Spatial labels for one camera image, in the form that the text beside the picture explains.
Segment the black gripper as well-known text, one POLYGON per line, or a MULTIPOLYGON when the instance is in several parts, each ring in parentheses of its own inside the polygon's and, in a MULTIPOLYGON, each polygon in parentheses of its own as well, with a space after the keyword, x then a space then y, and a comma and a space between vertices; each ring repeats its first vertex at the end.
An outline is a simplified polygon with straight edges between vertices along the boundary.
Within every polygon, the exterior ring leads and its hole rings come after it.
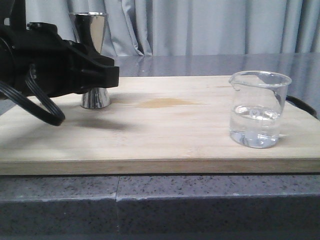
POLYGON ((120 68, 94 49, 92 21, 92 15, 75 15, 78 43, 63 40, 54 24, 32 22, 24 30, 1 25, 0 85, 32 96, 26 78, 33 67, 37 85, 49 97, 117 87, 120 68))

